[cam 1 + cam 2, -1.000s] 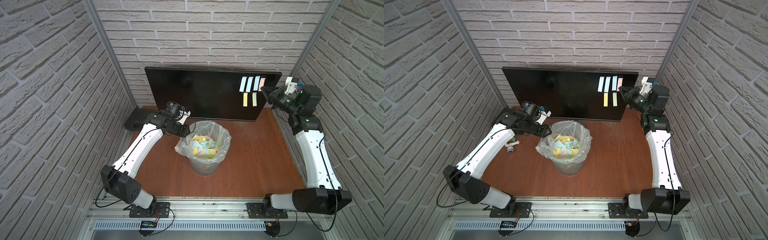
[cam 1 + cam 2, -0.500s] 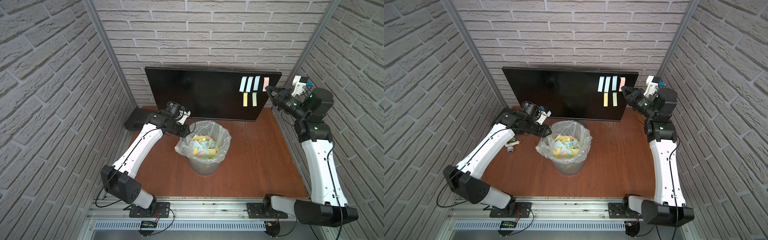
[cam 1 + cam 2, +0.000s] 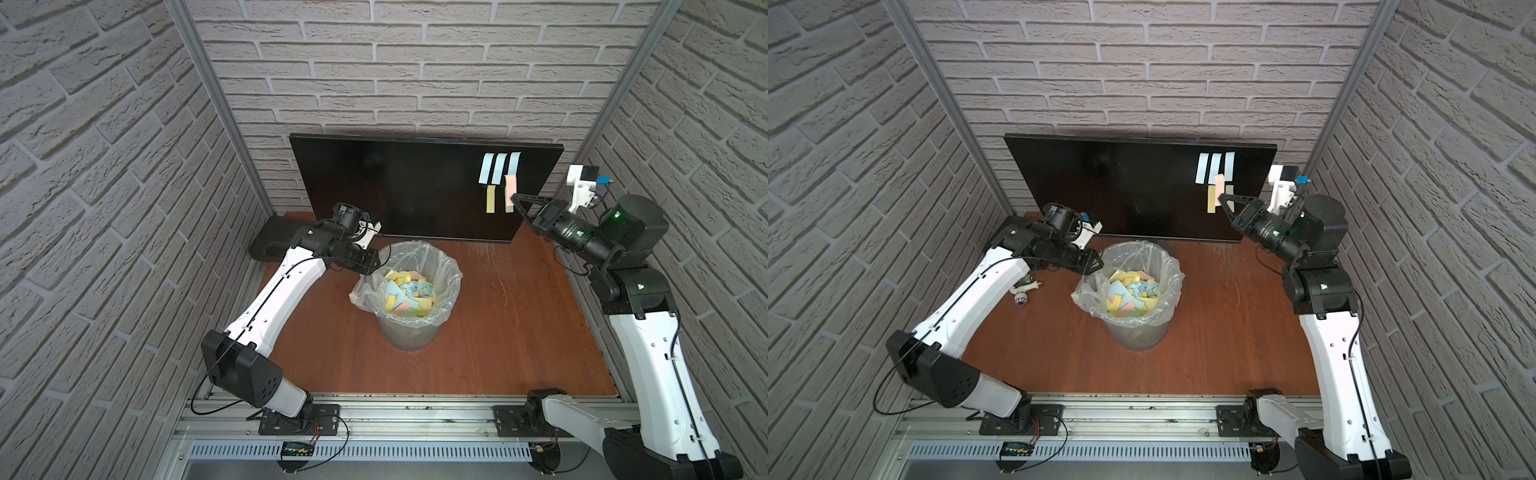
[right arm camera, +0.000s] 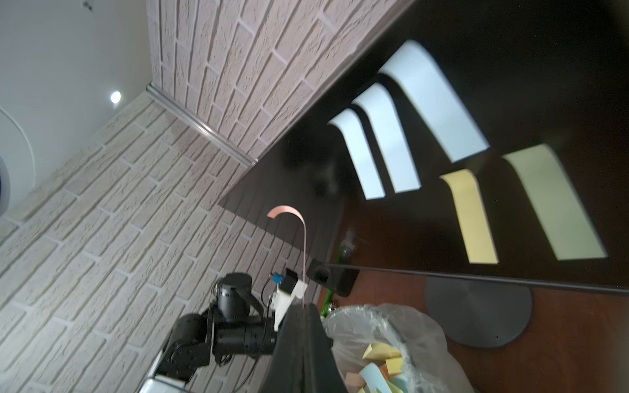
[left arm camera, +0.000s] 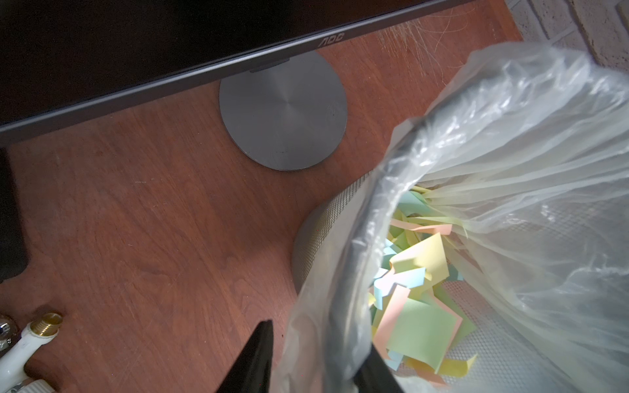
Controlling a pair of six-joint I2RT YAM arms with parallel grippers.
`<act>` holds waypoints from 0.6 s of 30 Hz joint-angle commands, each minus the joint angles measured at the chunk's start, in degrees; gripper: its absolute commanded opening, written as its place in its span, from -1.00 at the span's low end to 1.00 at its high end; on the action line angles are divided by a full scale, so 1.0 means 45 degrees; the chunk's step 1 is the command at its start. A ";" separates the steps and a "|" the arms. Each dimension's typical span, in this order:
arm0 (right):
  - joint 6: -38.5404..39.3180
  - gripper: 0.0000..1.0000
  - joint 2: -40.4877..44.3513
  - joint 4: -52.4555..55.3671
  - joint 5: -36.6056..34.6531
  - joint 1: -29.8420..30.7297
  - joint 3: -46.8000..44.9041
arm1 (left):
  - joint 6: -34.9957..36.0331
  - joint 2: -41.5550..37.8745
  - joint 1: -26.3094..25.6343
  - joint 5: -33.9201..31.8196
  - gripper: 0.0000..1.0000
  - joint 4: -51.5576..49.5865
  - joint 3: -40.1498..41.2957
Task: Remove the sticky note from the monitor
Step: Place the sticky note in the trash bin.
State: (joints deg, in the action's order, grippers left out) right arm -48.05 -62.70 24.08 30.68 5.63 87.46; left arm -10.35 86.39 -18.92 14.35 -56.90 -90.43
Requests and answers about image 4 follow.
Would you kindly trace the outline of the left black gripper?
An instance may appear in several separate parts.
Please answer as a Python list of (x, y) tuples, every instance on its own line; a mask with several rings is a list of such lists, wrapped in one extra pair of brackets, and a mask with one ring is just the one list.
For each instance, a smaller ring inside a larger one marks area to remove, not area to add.
[(277, 342), (272, 318), (254, 322), (218, 322), (213, 326), (212, 354), (227, 355), (272, 355)]

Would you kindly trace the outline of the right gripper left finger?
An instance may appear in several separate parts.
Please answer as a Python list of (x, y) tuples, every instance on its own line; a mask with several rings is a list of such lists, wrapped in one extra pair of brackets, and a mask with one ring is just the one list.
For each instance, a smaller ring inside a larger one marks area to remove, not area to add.
[(260, 385), (260, 392), (304, 391), (303, 323), (305, 311), (306, 309), (299, 305), (288, 309), (278, 334), (270, 366)]

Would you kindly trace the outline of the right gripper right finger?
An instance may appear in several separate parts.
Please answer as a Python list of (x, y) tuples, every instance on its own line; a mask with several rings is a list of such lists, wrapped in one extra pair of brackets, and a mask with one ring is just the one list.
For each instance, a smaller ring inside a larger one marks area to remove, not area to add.
[(313, 304), (304, 306), (303, 311), (303, 391), (347, 392), (332, 353), (334, 341), (327, 336), (319, 312)]

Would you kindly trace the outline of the pink sticky note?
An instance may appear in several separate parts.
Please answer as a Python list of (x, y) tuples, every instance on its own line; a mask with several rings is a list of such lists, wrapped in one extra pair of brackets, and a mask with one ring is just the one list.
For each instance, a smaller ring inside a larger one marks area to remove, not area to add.
[[(280, 244), (280, 247), (276, 257), (272, 258), (273, 265), (268, 273), (262, 294), (265, 293), (270, 283), (275, 286), (272, 282), (273, 274), (283, 274), (286, 269), (295, 271), (299, 278), (308, 285), (308, 279), (306, 278), (307, 230), (303, 214), (291, 206), (276, 206), (265, 213), (264, 216), (265, 231), (270, 237), (273, 237), (271, 247), (274, 247), (276, 242)], [(272, 294), (273, 292), (270, 292), (267, 298), (269, 304)]]

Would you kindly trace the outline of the light blue sticky note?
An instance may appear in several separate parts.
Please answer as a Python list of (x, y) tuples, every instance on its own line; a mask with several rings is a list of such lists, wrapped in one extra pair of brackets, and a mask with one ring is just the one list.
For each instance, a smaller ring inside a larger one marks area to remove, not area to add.
[(344, 138), (347, 150), (355, 167), (366, 200), (385, 197), (373, 155), (370, 150), (360, 118), (352, 109), (345, 109), (329, 124), (337, 127)]
[(395, 193), (421, 189), (406, 134), (388, 90), (380, 83), (375, 83), (353, 103), (369, 118)]
[(451, 162), (490, 144), (430, 53), (408, 40), (380, 68), (406, 95)]

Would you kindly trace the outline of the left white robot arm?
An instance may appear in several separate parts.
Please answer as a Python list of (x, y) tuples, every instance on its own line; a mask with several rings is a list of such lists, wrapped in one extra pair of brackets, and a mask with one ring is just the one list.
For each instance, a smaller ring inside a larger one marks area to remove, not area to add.
[(200, 368), (227, 365), (235, 355), (258, 360), (277, 342), (270, 310), (252, 295), (252, 277), (229, 273), (199, 314), (175, 321), (139, 392), (185, 392)]

